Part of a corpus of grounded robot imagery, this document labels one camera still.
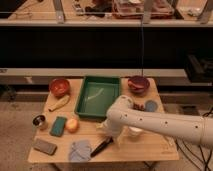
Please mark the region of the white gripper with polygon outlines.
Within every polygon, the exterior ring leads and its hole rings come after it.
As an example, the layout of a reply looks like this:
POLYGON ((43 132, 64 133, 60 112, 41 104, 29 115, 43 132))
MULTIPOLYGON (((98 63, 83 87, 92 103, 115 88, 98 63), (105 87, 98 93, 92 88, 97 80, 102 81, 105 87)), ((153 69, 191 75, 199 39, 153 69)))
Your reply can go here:
POLYGON ((123 131, 123 125, 105 120, 97 124, 96 129, 107 137, 111 137, 117 146, 121 145, 120 135, 123 131))

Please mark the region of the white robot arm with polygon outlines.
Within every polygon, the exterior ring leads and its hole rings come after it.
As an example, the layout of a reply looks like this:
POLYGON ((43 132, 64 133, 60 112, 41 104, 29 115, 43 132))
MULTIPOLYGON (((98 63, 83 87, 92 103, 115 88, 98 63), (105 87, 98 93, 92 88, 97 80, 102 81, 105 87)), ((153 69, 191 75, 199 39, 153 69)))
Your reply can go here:
POLYGON ((109 137, 117 138, 124 126, 213 149, 213 118, 138 111, 133 109, 133 100, 129 96, 121 95, 108 108, 106 119, 97 129, 109 137))

